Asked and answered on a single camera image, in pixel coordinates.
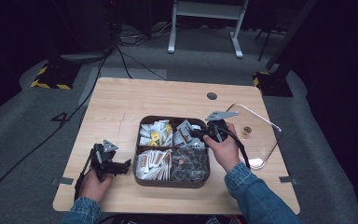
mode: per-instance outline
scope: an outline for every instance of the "denim jacket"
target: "denim jacket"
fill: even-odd
[[[225,177],[230,195],[249,224],[302,223],[300,218],[266,183],[242,163],[238,163]],[[102,216],[100,205],[88,198],[78,198],[62,223],[98,223]]]

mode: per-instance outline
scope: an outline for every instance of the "hand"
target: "hand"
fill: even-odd
[[[233,124],[227,123],[227,128],[237,135]],[[238,146],[231,136],[228,136],[222,143],[215,142],[208,135],[204,135],[203,140],[212,149],[217,162],[227,173],[240,162]]]
[[[84,177],[83,184],[80,188],[79,197],[90,198],[99,203],[103,199],[103,196],[112,181],[112,175],[104,175],[103,182],[100,182],[95,170],[90,170],[89,173]]]

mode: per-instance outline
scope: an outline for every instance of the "small round gold object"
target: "small round gold object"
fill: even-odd
[[[251,127],[244,127],[243,130],[245,131],[245,133],[251,133],[252,132]]]

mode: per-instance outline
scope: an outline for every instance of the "gray carpet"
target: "gray carpet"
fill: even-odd
[[[228,39],[232,30],[184,30],[177,35],[174,54],[167,53],[168,36],[121,50],[167,80],[253,85],[252,73],[266,71],[265,64],[281,37],[271,36],[259,63],[264,36],[254,41],[257,32],[241,31],[239,41],[244,58],[239,60]],[[147,73],[131,58],[125,59],[134,77],[161,79]],[[20,80],[22,91],[0,107],[0,177],[59,126],[51,118],[61,112],[71,114],[76,109],[90,89],[90,80],[98,66],[98,63],[84,64],[70,91],[30,88],[43,64],[38,63],[25,72]],[[124,77],[123,68],[118,52],[114,51],[103,65],[102,77]],[[358,223],[352,185],[310,113],[305,98],[307,91],[295,73],[291,72],[287,81],[293,98],[264,96],[263,99],[271,121],[283,130],[279,144],[287,169],[296,179],[299,216],[305,223]],[[51,185],[51,180],[62,176],[85,109],[83,106],[77,111],[2,181],[0,223],[60,222],[64,213],[52,208],[56,187]]]

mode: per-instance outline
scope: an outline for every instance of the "person's left hand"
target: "person's left hand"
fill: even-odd
[[[83,184],[80,188],[79,197],[90,198],[99,203],[103,199],[103,196],[112,181],[112,175],[104,175],[103,182],[100,182],[95,170],[90,170],[89,173],[84,177]]]

